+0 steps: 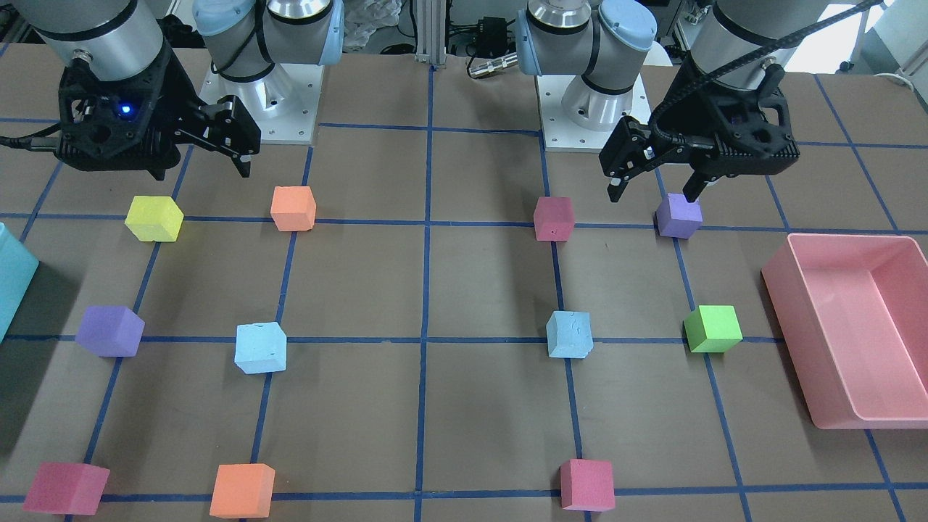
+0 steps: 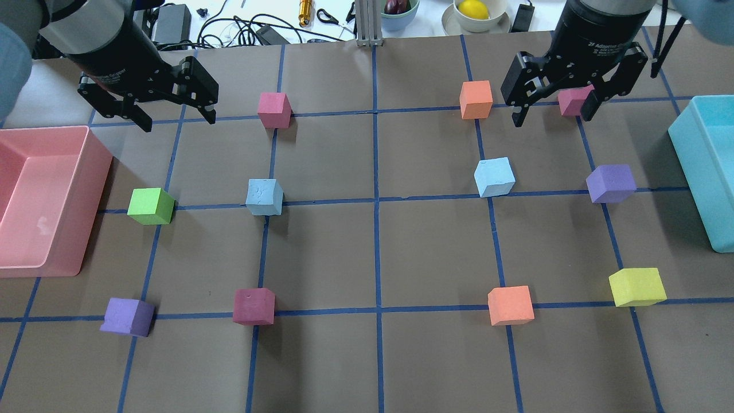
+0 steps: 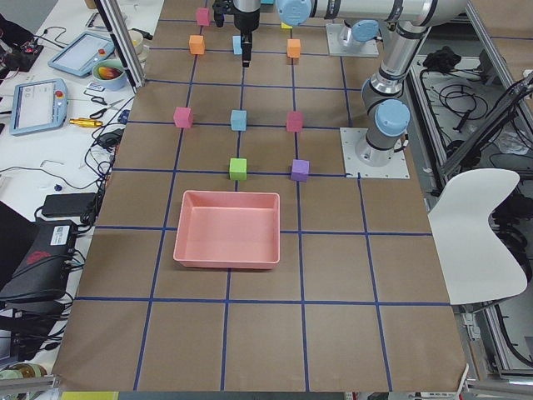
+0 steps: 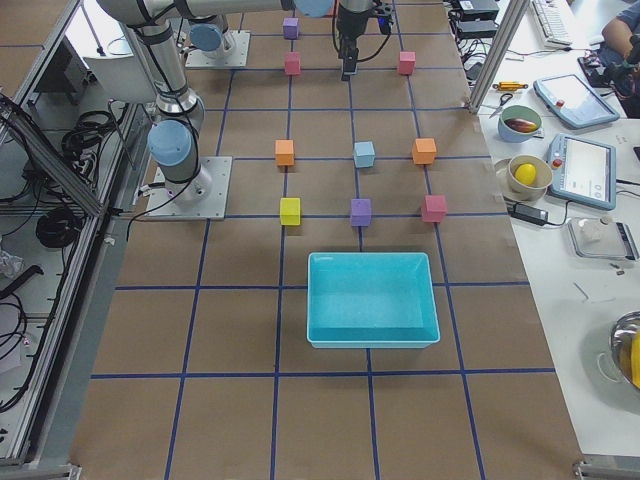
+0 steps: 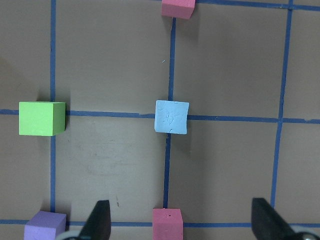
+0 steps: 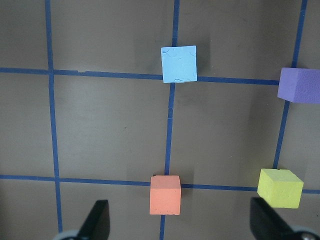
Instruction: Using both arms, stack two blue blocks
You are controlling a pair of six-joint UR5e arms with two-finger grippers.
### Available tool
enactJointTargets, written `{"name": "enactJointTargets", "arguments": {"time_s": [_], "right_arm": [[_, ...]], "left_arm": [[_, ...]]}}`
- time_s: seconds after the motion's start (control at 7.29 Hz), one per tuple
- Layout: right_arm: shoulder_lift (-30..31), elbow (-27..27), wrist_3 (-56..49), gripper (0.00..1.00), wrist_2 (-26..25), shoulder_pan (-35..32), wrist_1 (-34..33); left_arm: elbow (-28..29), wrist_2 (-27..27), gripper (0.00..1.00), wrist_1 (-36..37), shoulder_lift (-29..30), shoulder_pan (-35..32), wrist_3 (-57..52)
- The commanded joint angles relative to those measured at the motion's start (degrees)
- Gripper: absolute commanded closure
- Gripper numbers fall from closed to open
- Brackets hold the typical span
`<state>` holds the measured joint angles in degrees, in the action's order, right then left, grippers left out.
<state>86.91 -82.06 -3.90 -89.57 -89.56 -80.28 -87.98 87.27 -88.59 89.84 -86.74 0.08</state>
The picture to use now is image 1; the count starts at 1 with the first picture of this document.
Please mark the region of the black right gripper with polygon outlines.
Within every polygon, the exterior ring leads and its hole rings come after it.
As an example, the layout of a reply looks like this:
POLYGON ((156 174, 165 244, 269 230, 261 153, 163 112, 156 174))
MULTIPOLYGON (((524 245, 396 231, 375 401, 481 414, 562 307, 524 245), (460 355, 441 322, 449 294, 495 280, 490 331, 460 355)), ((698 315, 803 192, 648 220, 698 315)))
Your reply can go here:
POLYGON ((204 105, 170 44, 142 72, 100 80, 89 53, 74 51, 57 89, 57 159, 82 171, 145 170, 174 181, 190 143, 229 158, 242 178, 260 152, 261 128, 238 96, 204 105))

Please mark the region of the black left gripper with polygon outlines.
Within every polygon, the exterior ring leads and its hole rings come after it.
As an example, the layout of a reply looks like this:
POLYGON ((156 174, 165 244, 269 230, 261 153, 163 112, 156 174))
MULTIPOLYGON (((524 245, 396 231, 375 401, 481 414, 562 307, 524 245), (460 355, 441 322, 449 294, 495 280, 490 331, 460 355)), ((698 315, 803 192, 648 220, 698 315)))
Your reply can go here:
MULTIPOLYGON (((713 80, 651 118, 664 133, 710 144, 708 149, 686 146, 683 157, 673 159, 693 169, 683 187, 687 202, 694 204, 720 178, 776 175, 798 161, 787 100, 779 89, 784 77, 782 66, 772 64, 762 70, 761 83, 753 90, 713 80)), ((619 202, 632 179, 656 168, 670 152, 670 140, 650 125, 621 117, 599 154, 601 170, 610 179, 610 201, 619 202)))

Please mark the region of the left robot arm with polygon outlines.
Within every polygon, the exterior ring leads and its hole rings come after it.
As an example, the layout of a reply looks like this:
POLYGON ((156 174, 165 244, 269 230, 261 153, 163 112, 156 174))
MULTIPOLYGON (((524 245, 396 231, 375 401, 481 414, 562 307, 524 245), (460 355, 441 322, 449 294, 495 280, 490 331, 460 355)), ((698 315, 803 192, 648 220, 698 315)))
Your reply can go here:
POLYGON ((716 1, 663 101, 647 121, 631 115, 634 88, 658 23, 637 1, 530 1, 515 20, 521 72, 571 79, 561 109, 606 132, 599 154, 608 194, 663 163, 687 163, 683 193, 695 202, 720 178, 776 175, 798 161, 784 66, 818 32, 824 4, 716 1))

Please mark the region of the purple block near left arm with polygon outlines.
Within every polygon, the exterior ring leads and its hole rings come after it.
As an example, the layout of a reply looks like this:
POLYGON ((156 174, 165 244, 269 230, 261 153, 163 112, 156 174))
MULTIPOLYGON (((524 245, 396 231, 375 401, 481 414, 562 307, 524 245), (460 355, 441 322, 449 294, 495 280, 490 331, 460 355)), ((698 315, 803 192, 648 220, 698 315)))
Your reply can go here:
POLYGON ((703 225, 699 199, 687 201, 682 193, 663 196, 655 212, 660 236, 687 240, 703 225))

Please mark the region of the purple block near right arm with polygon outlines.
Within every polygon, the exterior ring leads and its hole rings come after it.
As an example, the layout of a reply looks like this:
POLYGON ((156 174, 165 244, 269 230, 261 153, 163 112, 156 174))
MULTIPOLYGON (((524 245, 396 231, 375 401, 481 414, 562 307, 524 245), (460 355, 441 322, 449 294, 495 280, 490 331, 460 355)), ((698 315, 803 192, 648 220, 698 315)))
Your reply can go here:
POLYGON ((135 357, 145 321, 123 305, 90 305, 75 341, 100 357, 135 357))

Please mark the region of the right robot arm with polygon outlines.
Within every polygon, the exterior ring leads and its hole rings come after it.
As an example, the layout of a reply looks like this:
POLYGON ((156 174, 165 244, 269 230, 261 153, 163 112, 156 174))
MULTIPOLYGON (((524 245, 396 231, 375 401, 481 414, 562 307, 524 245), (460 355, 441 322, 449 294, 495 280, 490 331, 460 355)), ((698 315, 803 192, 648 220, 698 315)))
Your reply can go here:
POLYGON ((341 1, 196 1, 196 31, 228 91, 196 92, 143 1, 16 1, 65 64, 59 121, 2 145, 50 152, 77 170, 145 170, 156 181, 191 144, 228 157, 242 178, 260 152, 259 119, 299 103, 285 64, 334 65, 344 46, 341 1))

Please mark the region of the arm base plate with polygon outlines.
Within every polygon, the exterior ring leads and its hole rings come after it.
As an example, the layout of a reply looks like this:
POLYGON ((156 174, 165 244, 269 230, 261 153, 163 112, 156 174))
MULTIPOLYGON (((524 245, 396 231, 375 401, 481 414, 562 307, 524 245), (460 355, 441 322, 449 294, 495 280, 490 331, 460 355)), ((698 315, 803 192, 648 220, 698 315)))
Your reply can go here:
POLYGON ((238 96, 261 129, 262 144, 311 145, 325 70, 319 65, 278 64, 251 83, 209 72, 199 95, 212 103, 225 95, 238 96))
POLYGON ((550 151, 597 153, 620 119, 646 123, 652 113, 641 76, 620 95, 600 93, 579 75, 538 76, 536 87, 544 145, 550 151))

